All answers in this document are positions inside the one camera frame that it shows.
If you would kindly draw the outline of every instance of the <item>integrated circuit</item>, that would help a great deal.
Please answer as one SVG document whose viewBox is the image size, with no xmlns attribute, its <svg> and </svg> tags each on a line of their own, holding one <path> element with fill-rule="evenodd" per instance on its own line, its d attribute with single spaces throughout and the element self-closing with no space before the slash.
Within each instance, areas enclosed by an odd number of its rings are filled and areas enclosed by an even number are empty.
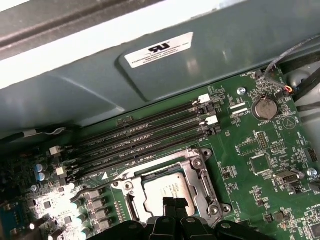
<svg viewBox="0 0 320 240">
<path fill-rule="evenodd" d="M 255 175 L 260 175 L 264 172 L 267 172 L 271 168 L 268 157 L 265 154 L 252 157 L 250 162 Z"/>
<path fill-rule="evenodd" d="M 49 209 L 49 208 L 51 208 L 51 203 L 50 203 L 50 201 L 46 201 L 46 202 L 43 204 L 43 206 L 44 206 L 44 209 Z"/>
<path fill-rule="evenodd" d="M 72 223 L 72 218 L 71 218 L 70 216 L 65 217 L 65 218 L 64 218 L 64 223 L 65 223 L 65 224 L 70 224 L 70 223 Z"/>
<path fill-rule="evenodd" d="M 310 226 L 314 238 L 320 238 L 320 223 Z"/>
</svg>

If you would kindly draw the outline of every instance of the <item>capacitor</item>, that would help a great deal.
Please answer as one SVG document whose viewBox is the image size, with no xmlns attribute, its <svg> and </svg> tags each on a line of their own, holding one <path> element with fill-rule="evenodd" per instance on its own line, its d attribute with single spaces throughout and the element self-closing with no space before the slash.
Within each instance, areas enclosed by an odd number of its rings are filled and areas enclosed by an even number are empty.
<svg viewBox="0 0 320 240">
<path fill-rule="evenodd" d="M 81 205 L 82 205 L 82 201 L 81 201 L 81 199 L 78 199 L 78 200 L 71 203 L 71 208 L 72 208 L 72 210 L 75 211 L 75 210 L 79 209 L 81 207 Z"/>
<path fill-rule="evenodd" d="M 35 169 L 38 173 L 41 173 L 48 169 L 48 165 L 45 163 L 38 163 L 37 165 L 35 165 Z"/>
<path fill-rule="evenodd" d="M 89 236 L 91 230 L 88 227 L 85 227 L 84 229 L 82 229 L 81 233 L 80 233 L 80 239 L 81 240 L 86 240 L 87 237 Z"/>
<path fill-rule="evenodd" d="M 44 224 L 48 219 L 45 217 L 39 218 L 38 220 L 33 221 L 32 223 L 30 223 L 29 228 L 31 230 L 35 230 L 37 228 L 39 228 L 42 224 Z"/>
<path fill-rule="evenodd" d="M 51 177 L 51 174 L 47 171 L 44 171 L 44 172 L 40 172 L 38 174 L 38 180 L 40 182 L 44 181 L 44 180 L 48 180 L 49 178 Z"/>
<path fill-rule="evenodd" d="M 70 184 L 68 184 L 66 187 L 71 191 L 74 190 L 76 187 L 79 186 L 79 183 L 75 182 L 71 182 Z"/>
<path fill-rule="evenodd" d="M 306 171 L 306 174 L 309 176 L 309 177 L 315 177 L 318 175 L 318 171 L 315 170 L 314 168 L 308 168 L 308 170 Z"/>
<path fill-rule="evenodd" d="M 78 226 L 82 225 L 87 220 L 87 216 L 85 214 L 79 215 L 75 220 L 74 223 Z"/>
<path fill-rule="evenodd" d="M 48 240 L 57 240 L 62 233 L 63 231 L 61 229 L 58 229 L 48 236 Z"/>
</svg>

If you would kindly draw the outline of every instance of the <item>mounting hole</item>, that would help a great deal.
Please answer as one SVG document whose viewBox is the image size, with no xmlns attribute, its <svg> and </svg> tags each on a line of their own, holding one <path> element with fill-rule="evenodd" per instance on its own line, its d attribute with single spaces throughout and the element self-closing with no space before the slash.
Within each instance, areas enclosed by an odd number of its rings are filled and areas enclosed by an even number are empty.
<svg viewBox="0 0 320 240">
<path fill-rule="evenodd" d="M 192 223 L 195 222 L 195 220 L 194 220 L 193 218 L 191 218 L 191 217 L 187 218 L 186 221 L 187 221 L 188 223 L 190 223 L 190 224 L 192 224 Z"/>
<path fill-rule="evenodd" d="M 221 227 L 224 228 L 224 229 L 230 229 L 231 228 L 229 223 L 222 223 Z"/>
</svg>

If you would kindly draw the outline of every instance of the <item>cable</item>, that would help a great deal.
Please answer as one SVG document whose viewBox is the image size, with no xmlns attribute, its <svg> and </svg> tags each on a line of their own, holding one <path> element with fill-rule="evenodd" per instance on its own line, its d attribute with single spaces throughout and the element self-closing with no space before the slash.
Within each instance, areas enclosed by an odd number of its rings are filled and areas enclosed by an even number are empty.
<svg viewBox="0 0 320 240">
<path fill-rule="evenodd" d="M 293 96 L 293 100 L 297 102 L 299 99 L 310 93 L 314 88 L 320 84 L 320 68 L 305 79 L 299 86 Z"/>
<path fill-rule="evenodd" d="M 78 198 L 80 198 L 82 194 L 85 194 L 85 193 L 88 193 L 88 192 L 93 192 L 93 191 L 100 190 L 100 189 L 104 189 L 104 188 L 108 187 L 111 184 L 115 184 L 115 183 L 122 182 L 122 181 L 123 181 L 122 179 L 117 179 L 117 180 L 109 181 L 107 183 L 104 183 L 102 185 L 99 185 L 99 186 L 96 186 L 96 187 L 93 187 L 93 188 L 86 188 L 86 189 L 83 189 L 81 191 L 78 191 L 77 194 L 70 199 L 70 202 L 73 203 Z"/>
<path fill-rule="evenodd" d="M 284 86 L 284 89 L 290 94 L 294 92 L 293 88 L 288 85 Z"/>
<path fill-rule="evenodd" d="M 7 136 L 5 138 L 0 139 L 0 145 L 12 143 L 18 139 L 25 139 L 35 135 L 45 134 L 45 135 L 59 135 L 64 132 L 66 127 L 59 127 L 55 129 L 53 132 L 44 132 L 42 129 L 31 129 L 28 131 L 18 132 L 13 135 Z"/>
<path fill-rule="evenodd" d="M 265 72 L 264 72 L 264 78 L 265 78 L 267 81 L 269 81 L 269 82 L 271 82 L 271 83 L 273 83 L 273 84 L 275 84 L 275 85 L 277 85 L 277 86 L 280 86 L 280 87 L 284 88 L 285 86 L 284 86 L 283 84 L 281 84 L 281 83 L 273 80 L 271 77 L 268 76 L 270 70 L 271 70 L 278 62 L 280 62 L 282 59 L 284 59 L 286 56 L 290 55 L 290 54 L 291 54 L 292 52 L 294 52 L 295 50 L 301 48 L 303 45 L 311 42 L 312 40 L 318 39 L 318 38 L 320 38 L 320 34 L 315 35 L 315 36 L 312 36 L 312 37 L 310 37 L 310 38 L 308 38 L 308 39 L 300 42 L 299 44 L 293 46 L 292 48 L 288 49 L 288 50 L 285 51 L 284 53 L 282 53 L 279 57 L 277 57 L 275 60 L 273 60 L 273 61 L 268 65 L 268 67 L 266 68 L 266 70 L 265 70 Z"/>
<path fill-rule="evenodd" d="M 298 110 L 298 112 L 305 112 L 305 111 L 320 109 L 320 101 L 307 104 L 307 105 L 297 106 L 296 109 Z"/>
<path fill-rule="evenodd" d="M 60 128 L 57 128 L 56 130 L 54 130 L 53 132 L 43 132 L 43 133 L 46 135 L 59 135 L 63 131 L 65 131 L 66 129 L 67 129 L 66 127 L 60 127 Z"/>
</svg>

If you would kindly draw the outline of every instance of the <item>mounting screw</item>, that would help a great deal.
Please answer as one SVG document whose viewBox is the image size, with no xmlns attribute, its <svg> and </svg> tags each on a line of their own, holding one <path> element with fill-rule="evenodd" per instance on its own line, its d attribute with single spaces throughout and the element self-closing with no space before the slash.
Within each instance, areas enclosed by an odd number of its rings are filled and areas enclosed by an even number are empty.
<svg viewBox="0 0 320 240">
<path fill-rule="evenodd" d="M 134 185 L 132 184 L 132 182 L 127 181 L 127 182 L 124 184 L 124 188 L 125 188 L 125 190 L 129 191 L 129 190 L 131 190 L 131 189 L 134 188 Z"/>
<path fill-rule="evenodd" d="M 192 161 L 192 166 L 193 166 L 195 169 L 201 168 L 201 166 L 202 166 L 202 161 L 201 161 L 201 159 L 197 158 L 197 159 L 193 160 L 193 161 Z"/>
<path fill-rule="evenodd" d="M 219 209 L 216 206 L 210 206 L 209 207 L 210 215 L 217 215 L 218 212 L 219 212 Z"/>
<path fill-rule="evenodd" d="M 318 175 L 318 172 L 317 170 L 315 170 L 314 168 L 308 168 L 308 170 L 306 171 L 306 174 L 309 176 L 309 177 L 315 177 Z"/>
<path fill-rule="evenodd" d="M 247 92 L 247 90 L 244 87 L 239 87 L 238 90 L 236 91 L 236 93 L 240 96 L 245 95 Z"/>
</svg>

